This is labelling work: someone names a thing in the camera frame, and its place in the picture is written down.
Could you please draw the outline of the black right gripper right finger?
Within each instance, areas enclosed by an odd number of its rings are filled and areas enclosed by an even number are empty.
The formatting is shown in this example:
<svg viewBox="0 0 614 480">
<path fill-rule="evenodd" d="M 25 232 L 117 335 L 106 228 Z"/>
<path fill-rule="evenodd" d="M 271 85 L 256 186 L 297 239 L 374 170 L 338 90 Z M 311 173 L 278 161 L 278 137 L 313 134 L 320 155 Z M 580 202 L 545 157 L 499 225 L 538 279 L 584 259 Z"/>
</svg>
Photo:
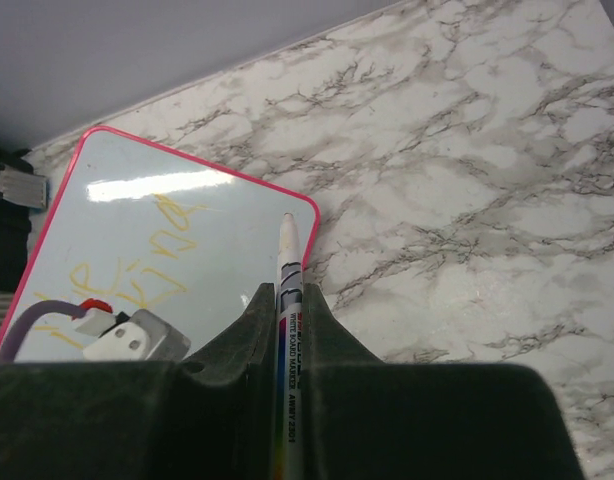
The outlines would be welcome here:
<svg viewBox="0 0 614 480">
<path fill-rule="evenodd" d="M 303 297 L 304 471 L 309 479 L 580 479 L 556 399 L 509 363 L 396 364 Z"/>
</svg>

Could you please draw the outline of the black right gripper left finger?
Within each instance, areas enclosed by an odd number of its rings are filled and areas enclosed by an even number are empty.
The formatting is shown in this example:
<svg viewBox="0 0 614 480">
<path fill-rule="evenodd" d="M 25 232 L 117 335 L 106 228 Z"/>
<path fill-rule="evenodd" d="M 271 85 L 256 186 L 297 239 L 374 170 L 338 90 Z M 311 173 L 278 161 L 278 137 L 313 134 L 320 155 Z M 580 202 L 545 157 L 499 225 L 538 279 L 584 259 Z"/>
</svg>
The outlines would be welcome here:
<svg viewBox="0 0 614 480">
<path fill-rule="evenodd" d="M 0 363 L 0 479 L 268 479 L 275 289 L 180 363 Z"/>
</svg>

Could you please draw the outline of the pink framed whiteboard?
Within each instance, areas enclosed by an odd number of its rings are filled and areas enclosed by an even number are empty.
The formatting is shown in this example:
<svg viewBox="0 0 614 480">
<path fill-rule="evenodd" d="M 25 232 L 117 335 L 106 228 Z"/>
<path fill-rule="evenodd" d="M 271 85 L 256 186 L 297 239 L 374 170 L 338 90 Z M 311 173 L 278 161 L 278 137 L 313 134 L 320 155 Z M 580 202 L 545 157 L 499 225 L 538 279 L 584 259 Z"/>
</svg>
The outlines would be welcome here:
<svg viewBox="0 0 614 480">
<path fill-rule="evenodd" d="M 313 246 L 309 197 L 110 128 L 79 140 L 3 322 L 43 300 L 146 309 L 199 349 L 276 278 L 279 230 Z"/>
</svg>

